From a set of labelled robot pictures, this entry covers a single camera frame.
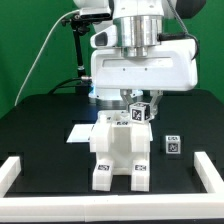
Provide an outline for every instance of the green backdrop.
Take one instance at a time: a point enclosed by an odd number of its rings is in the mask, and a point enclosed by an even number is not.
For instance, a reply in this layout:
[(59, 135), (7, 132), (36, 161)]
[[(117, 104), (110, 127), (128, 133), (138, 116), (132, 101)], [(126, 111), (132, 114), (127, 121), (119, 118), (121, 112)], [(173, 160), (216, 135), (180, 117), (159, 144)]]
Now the green backdrop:
[[(14, 105), (41, 45), (53, 24), (74, 10), (72, 0), (0, 0), (0, 117)], [(207, 0), (196, 17), (185, 20), (198, 37), (198, 88), (210, 90), (224, 102), (224, 1)], [(166, 31), (179, 31), (175, 20), (165, 22)], [(84, 63), (90, 73), (89, 36), (82, 38)], [(22, 98), (47, 93), (59, 82), (76, 75), (74, 41), (70, 27), (58, 26), (35, 68)]]

